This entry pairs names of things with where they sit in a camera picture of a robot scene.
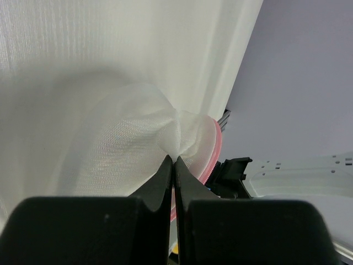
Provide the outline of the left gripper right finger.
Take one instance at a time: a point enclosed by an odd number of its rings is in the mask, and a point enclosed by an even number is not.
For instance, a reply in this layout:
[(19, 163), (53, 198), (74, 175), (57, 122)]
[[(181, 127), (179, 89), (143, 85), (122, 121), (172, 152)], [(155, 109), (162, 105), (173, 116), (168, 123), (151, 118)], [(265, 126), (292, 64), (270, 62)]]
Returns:
[(338, 264), (319, 211), (300, 200), (256, 199), (246, 190), (248, 157), (218, 163), (213, 185), (235, 192), (220, 198), (184, 161), (174, 165), (180, 264)]

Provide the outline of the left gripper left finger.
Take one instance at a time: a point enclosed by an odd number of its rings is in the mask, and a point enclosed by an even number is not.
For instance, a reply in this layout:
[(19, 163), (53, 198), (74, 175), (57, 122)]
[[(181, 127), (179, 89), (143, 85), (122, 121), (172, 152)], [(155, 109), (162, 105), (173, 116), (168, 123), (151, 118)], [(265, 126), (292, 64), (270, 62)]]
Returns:
[(127, 197), (32, 197), (1, 234), (2, 264), (167, 264), (173, 161)]

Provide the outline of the pink-trimmed mesh laundry bag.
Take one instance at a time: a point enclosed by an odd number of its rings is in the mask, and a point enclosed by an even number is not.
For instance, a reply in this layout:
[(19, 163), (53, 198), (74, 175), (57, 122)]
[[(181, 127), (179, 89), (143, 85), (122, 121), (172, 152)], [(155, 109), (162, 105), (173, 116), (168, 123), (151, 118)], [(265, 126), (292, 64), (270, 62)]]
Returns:
[(175, 109), (150, 84), (119, 88), (84, 118), (52, 175), (58, 196), (128, 196), (162, 161), (182, 158), (205, 183), (220, 155), (222, 133), (208, 115)]

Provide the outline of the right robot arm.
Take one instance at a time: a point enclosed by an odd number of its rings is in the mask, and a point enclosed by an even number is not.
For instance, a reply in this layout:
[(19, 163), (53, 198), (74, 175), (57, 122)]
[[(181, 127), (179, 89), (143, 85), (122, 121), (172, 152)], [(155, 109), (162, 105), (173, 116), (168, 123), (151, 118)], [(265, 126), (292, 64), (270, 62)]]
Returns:
[(283, 161), (233, 158), (217, 162), (206, 186), (228, 199), (286, 194), (352, 197), (352, 152)]

